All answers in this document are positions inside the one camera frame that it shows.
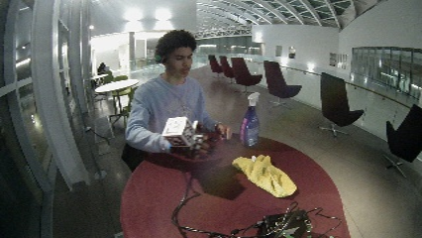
white box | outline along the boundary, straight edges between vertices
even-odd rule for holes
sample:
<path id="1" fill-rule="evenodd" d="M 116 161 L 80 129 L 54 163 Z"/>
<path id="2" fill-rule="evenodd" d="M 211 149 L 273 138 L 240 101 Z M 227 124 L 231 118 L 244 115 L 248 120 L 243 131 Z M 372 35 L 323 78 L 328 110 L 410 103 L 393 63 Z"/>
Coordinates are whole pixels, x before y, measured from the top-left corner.
<path id="1" fill-rule="evenodd" d="M 196 142 L 196 128 L 188 117 L 169 118 L 163 136 L 169 140 L 172 147 L 191 147 Z"/>

spray bottle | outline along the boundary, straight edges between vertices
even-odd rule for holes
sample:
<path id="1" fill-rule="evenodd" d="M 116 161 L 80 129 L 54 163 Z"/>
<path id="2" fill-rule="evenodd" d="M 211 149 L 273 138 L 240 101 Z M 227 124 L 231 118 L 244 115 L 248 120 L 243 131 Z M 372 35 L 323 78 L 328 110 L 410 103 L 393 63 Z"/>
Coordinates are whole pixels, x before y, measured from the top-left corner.
<path id="1" fill-rule="evenodd" d="M 255 92 L 248 96 L 249 107 L 240 126 L 240 141 L 247 147 L 255 146 L 259 142 L 260 121 L 256 115 L 256 102 L 259 101 L 259 96 L 259 92 Z"/>

gray sweater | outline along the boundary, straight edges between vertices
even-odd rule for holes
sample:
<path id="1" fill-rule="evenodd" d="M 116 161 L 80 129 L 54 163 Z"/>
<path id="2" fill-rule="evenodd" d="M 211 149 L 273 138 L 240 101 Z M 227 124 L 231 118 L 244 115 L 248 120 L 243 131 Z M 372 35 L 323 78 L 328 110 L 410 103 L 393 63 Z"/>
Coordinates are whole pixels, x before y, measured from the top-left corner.
<path id="1" fill-rule="evenodd" d="M 171 143 L 161 136 L 167 121 L 187 116 L 213 131 L 215 124 L 205 106 L 204 90 L 191 77 L 181 85 L 161 76 L 148 80 L 135 91 L 125 137 L 128 144 L 147 152 L 169 152 Z"/>

curly hair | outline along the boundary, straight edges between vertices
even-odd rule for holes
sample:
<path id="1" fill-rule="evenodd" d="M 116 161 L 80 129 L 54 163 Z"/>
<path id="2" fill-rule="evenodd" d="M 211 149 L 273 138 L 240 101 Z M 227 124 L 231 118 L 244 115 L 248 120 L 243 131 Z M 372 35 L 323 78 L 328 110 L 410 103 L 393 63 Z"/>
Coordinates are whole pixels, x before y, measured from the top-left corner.
<path id="1" fill-rule="evenodd" d="M 177 48 L 197 48 L 197 41 L 193 34 L 185 30 L 173 30 L 168 32 L 160 39 L 156 47 L 156 62 L 164 62 L 165 56 Z"/>

table leg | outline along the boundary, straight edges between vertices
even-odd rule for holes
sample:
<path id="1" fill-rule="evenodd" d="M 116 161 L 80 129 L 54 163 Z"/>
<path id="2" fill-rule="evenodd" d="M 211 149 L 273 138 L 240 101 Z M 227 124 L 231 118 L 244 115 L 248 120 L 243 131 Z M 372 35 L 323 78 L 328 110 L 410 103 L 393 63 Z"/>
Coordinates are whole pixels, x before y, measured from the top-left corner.
<path id="1" fill-rule="evenodd" d="M 119 121 L 120 117 L 121 117 L 121 101 L 120 101 L 120 94 L 119 94 L 119 91 L 118 92 L 118 103 L 119 103 L 119 113 L 115 112 L 116 114 L 115 115 L 110 115 L 108 118 L 116 116 L 116 120 L 111 123 L 112 126 L 115 126 L 115 123 Z"/>

